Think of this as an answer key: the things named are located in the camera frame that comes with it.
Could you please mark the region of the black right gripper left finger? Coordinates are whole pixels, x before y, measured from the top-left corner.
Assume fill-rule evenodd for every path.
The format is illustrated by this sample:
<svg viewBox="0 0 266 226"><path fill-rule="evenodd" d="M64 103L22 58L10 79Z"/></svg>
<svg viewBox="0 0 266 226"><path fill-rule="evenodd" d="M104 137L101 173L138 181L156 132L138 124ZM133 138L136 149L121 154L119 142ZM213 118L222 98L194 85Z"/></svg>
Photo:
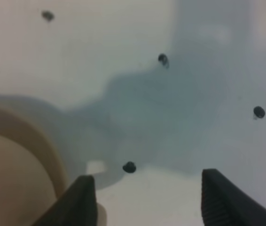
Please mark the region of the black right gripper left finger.
<svg viewBox="0 0 266 226"><path fill-rule="evenodd" d="M35 226L96 226L98 209L93 176L80 176Z"/></svg>

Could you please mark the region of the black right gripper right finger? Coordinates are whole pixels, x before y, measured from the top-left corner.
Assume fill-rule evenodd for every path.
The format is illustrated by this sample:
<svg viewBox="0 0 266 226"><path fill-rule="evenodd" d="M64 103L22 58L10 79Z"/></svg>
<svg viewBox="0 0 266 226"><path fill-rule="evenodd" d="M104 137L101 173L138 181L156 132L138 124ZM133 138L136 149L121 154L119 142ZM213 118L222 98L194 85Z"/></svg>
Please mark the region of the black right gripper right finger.
<svg viewBox="0 0 266 226"><path fill-rule="evenodd" d="M266 208L216 169L202 171L201 215L205 226L266 226Z"/></svg>

